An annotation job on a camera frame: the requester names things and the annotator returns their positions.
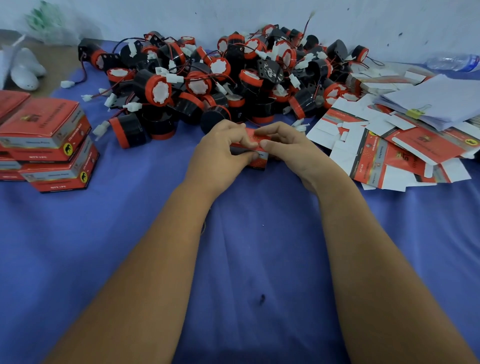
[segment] left hand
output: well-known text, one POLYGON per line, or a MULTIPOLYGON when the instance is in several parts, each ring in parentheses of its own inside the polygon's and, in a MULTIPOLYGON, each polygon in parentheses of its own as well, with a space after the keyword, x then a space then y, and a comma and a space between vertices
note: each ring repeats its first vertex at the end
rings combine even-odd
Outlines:
POLYGON ((246 152, 238 156, 230 153, 230 144, 240 143, 255 148, 245 130, 245 124, 222 120, 205 135, 195 148, 184 184, 206 194, 212 202, 222 194, 239 175, 241 170, 258 158, 257 152, 246 152))

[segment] clear plastic bag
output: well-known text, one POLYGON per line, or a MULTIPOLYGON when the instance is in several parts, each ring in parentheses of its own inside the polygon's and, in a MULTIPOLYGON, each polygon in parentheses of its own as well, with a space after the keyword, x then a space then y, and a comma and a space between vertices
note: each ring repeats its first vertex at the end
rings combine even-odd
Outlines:
POLYGON ((73 13, 43 0, 17 24, 18 32, 49 45, 76 46, 82 39, 81 24, 73 13))

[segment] small cardboard box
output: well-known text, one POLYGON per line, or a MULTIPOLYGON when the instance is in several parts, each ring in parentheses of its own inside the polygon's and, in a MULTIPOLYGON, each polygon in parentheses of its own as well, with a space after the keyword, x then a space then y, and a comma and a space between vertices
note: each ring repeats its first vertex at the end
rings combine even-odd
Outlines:
MULTIPOLYGON (((16 113, 29 97, 30 94, 26 92, 0 90, 0 125, 16 113)), ((2 151, 5 148, 0 144, 0 154, 2 151)))
POLYGON ((26 163, 20 174, 42 193, 87 188, 99 153, 86 137, 73 159, 67 163, 26 163))
MULTIPOLYGON (((248 137, 253 142, 260 143, 260 141, 264 139, 268 139, 268 140, 270 139, 270 137, 266 135, 255 135, 254 133, 255 129, 246 128, 246 131, 247 131, 248 137)), ((233 154, 234 156, 237 156, 239 154, 242 154, 251 150, 258 153, 258 158, 256 160, 253 160, 248 165, 248 167, 252 167, 257 170, 264 170, 267 165, 268 153, 260 145, 258 145, 254 149, 248 149, 240 143, 233 143, 232 145, 230 145, 230 153, 233 154)))
POLYGON ((25 181, 25 178, 18 173, 22 167, 15 159, 8 154, 0 155, 0 181, 25 181))
POLYGON ((66 162, 90 129, 78 102, 33 98, 0 126, 0 144, 16 160, 66 162))

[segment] right arm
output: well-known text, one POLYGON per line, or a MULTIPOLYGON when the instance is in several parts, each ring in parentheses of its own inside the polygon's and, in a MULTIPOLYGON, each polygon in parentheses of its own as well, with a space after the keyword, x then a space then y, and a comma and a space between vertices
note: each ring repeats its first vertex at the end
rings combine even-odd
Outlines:
POLYGON ((318 196, 343 338, 352 363, 478 363, 350 177, 285 123, 256 130, 318 196))

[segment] blue bottle label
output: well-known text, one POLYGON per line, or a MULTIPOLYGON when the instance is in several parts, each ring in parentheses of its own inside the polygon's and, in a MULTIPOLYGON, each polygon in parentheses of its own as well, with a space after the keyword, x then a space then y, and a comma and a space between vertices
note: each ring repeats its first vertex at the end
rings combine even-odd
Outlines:
POLYGON ((470 54, 468 64, 460 70, 460 72, 472 72, 480 69, 480 56, 470 54))

